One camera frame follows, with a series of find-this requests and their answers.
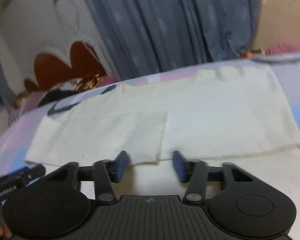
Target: metal screw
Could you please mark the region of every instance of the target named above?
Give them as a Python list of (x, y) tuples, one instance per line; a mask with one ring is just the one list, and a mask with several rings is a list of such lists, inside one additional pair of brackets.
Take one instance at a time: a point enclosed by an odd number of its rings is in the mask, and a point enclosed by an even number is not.
[(101, 201), (108, 202), (114, 199), (114, 196), (108, 193), (101, 194), (98, 197)]
[(192, 201), (192, 202), (196, 202), (196, 201), (199, 201), (200, 199), (202, 199), (202, 196), (199, 194), (192, 193), (192, 194), (187, 195), (186, 199), (189, 201)]

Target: cream cloth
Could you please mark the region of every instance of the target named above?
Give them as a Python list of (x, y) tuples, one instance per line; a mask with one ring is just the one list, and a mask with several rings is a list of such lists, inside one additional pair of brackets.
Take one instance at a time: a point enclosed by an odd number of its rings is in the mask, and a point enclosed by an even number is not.
[(174, 150), (207, 159), (300, 147), (290, 106), (267, 65), (223, 66), (140, 87), (121, 84), (46, 121), (28, 161), (91, 165), (126, 150), (138, 164), (170, 159)]

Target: brown heart shape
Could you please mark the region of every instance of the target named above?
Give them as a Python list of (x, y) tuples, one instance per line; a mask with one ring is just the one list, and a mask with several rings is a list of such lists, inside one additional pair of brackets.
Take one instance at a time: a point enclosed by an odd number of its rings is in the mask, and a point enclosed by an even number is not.
[(71, 45), (71, 67), (55, 55), (39, 53), (34, 60), (34, 74), (38, 86), (29, 79), (25, 79), (24, 86), (28, 92), (47, 91), (58, 83), (66, 82), (73, 78), (82, 78), (91, 72), (99, 73), (100, 76), (107, 76), (105, 69), (96, 58), (98, 57), (93, 47), (89, 44), (84, 44), (82, 41), (75, 41)]

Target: ribbed black surface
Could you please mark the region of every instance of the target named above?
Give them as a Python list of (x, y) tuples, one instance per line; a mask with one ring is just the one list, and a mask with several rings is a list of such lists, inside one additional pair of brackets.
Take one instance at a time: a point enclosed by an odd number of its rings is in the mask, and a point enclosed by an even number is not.
[(59, 239), (238, 240), (215, 227), (201, 207), (184, 205), (177, 196), (123, 196), (115, 205), (99, 207), (86, 225)]

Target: circular pad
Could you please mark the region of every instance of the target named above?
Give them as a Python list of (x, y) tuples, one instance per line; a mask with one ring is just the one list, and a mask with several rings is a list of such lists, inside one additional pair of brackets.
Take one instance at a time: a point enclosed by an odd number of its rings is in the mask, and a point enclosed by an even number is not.
[(285, 194), (272, 188), (226, 188), (209, 202), (208, 212), (225, 231), (238, 237), (271, 238), (287, 232), (296, 207)]
[(54, 238), (81, 225), (90, 212), (90, 201), (80, 191), (60, 183), (41, 193), (29, 187), (9, 198), (3, 206), (8, 228), (23, 238)]
[(273, 210), (273, 203), (266, 197), (249, 195), (237, 200), (237, 208), (246, 215), (262, 217)]

